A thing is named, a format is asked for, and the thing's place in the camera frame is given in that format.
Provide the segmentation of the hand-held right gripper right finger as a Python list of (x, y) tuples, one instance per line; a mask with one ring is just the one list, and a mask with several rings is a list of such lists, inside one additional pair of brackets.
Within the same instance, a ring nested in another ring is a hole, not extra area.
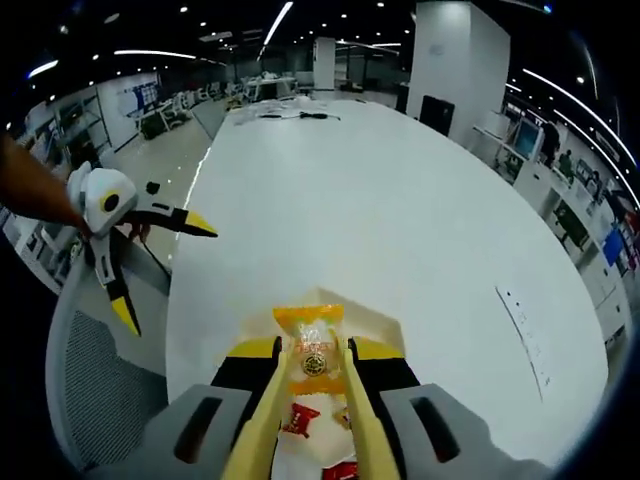
[(363, 479), (547, 479), (548, 467), (496, 446), (487, 423), (420, 384), (397, 349), (347, 341), (347, 404)]

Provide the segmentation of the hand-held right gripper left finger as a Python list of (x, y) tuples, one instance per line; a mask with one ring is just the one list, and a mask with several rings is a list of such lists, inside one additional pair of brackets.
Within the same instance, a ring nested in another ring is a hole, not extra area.
[(210, 384), (154, 417), (141, 445), (86, 479), (269, 479), (285, 401), (280, 336), (236, 345)]

